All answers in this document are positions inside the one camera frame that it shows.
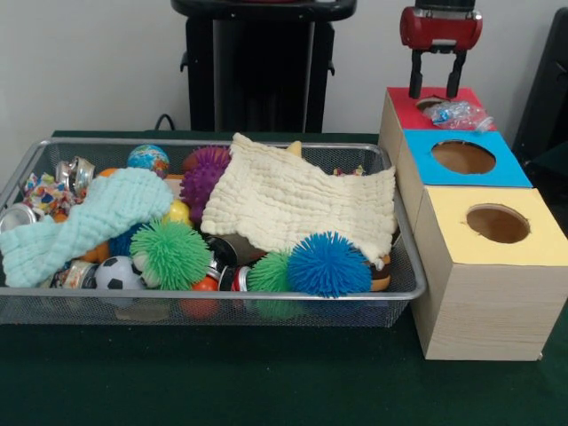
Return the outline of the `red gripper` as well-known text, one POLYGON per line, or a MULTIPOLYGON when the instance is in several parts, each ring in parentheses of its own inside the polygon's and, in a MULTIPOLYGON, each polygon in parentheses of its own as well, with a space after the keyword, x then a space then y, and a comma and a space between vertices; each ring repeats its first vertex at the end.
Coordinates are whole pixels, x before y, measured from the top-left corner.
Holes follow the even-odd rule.
POLYGON ((483 18, 479 11, 450 12, 418 7, 406 7, 400 18, 402 44, 412 49, 409 97, 419 98, 422 92, 422 55, 434 48, 455 52, 455 60, 446 85, 446 96, 455 98, 462 77, 462 68, 481 36, 483 18))

